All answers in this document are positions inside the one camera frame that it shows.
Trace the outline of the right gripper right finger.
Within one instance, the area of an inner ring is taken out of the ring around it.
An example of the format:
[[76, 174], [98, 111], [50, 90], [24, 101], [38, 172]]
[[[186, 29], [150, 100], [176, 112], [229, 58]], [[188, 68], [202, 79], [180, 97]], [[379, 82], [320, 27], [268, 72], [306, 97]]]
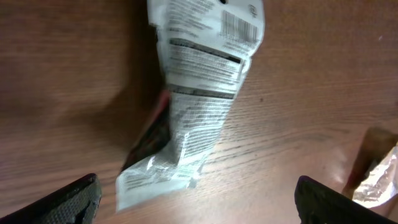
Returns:
[[298, 178], [294, 200], [301, 224], [395, 224], [306, 175]]

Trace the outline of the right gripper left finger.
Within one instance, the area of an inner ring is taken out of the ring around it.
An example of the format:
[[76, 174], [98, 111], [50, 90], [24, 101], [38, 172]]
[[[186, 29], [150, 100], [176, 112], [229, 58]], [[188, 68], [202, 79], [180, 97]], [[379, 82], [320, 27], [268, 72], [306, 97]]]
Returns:
[[91, 173], [16, 212], [2, 217], [1, 224], [92, 224], [100, 200], [100, 182], [98, 176]]

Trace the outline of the beige PanTree snack pouch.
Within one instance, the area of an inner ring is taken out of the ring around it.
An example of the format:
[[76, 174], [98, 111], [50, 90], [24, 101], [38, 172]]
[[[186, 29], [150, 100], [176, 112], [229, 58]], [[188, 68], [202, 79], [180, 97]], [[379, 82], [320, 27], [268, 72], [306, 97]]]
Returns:
[[343, 195], [374, 208], [397, 196], [397, 134], [369, 128], [360, 145]]

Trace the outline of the silver foil snack packet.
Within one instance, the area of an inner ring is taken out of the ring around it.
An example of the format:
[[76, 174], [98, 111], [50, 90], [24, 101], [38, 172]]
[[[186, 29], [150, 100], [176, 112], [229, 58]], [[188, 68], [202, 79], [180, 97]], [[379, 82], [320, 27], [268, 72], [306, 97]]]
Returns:
[[196, 185], [266, 26], [261, 0], [149, 1], [147, 9], [165, 91], [116, 179], [117, 211]]

